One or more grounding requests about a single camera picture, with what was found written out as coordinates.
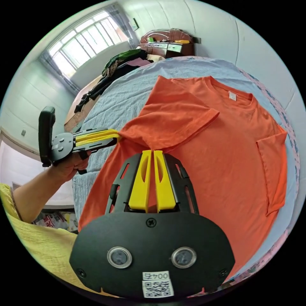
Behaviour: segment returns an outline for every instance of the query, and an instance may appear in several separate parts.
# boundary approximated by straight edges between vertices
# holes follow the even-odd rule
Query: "curtain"
[[[47,50],[41,54],[39,60],[72,94],[76,96],[79,93],[81,89],[62,73]]]
[[[136,49],[139,44],[138,38],[136,37],[132,27],[130,26],[129,20],[123,10],[118,4],[114,4],[104,8],[114,22],[119,26],[122,32],[127,36],[128,42],[131,49]]]

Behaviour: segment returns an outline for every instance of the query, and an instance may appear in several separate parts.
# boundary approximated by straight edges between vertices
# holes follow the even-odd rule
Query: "t-shirt sleeve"
[[[187,89],[159,76],[139,116],[120,134],[151,150],[173,148],[209,126],[218,115]]]
[[[6,184],[0,184],[0,197],[5,212],[10,216],[20,220],[15,209],[11,187]]]
[[[287,133],[281,133],[260,139],[256,142],[266,179],[267,211],[275,212],[285,205],[287,186]]]

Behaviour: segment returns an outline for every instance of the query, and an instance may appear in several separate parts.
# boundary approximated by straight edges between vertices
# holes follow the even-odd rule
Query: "orange t-shirt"
[[[79,230],[105,213],[112,183],[127,158],[162,150],[186,169],[200,214],[227,235],[236,260],[232,277],[258,250],[285,203],[286,132],[252,94],[211,76],[159,76],[139,116],[120,134],[90,191]],[[155,197],[151,178],[150,207]]]

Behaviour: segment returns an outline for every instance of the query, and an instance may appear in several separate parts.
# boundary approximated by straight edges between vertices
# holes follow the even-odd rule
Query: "window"
[[[60,70],[72,77],[89,59],[128,38],[106,12],[100,12],[66,33],[49,49]]]

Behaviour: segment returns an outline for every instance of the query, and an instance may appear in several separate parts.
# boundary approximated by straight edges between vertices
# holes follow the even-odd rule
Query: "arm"
[[[17,188],[13,194],[16,210],[22,221],[33,222],[48,200],[65,182],[71,180],[77,169],[84,170],[88,166],[88,158],[82,160],[78,153],[58,166],[51,166],[28,183]]]

